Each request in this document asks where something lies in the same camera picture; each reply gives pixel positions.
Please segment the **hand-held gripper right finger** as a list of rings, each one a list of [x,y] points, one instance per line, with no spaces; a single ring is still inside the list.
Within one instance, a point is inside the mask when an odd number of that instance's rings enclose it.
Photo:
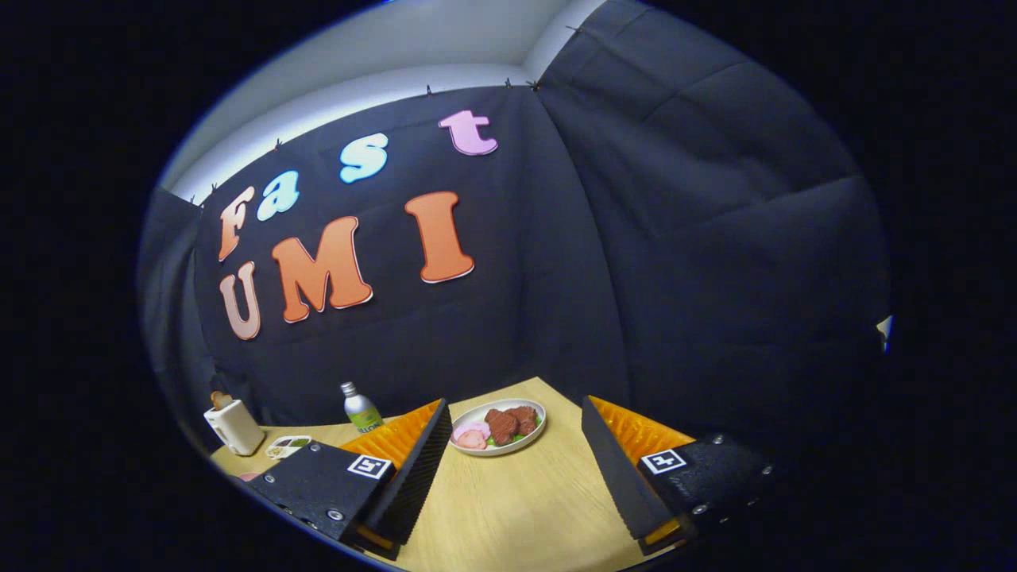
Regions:
[[[582,434],[629,534],[646,556],[740,518],[781,477],[779,465],[727,434],[695,439],[595,396]]]

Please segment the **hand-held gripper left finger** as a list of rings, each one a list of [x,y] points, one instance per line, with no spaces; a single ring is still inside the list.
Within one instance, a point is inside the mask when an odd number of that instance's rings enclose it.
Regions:
[[[328,539],[396,557],[420,517],[451,432],[447,400],[435,400],[341,446],[312,439],[247,485]]]

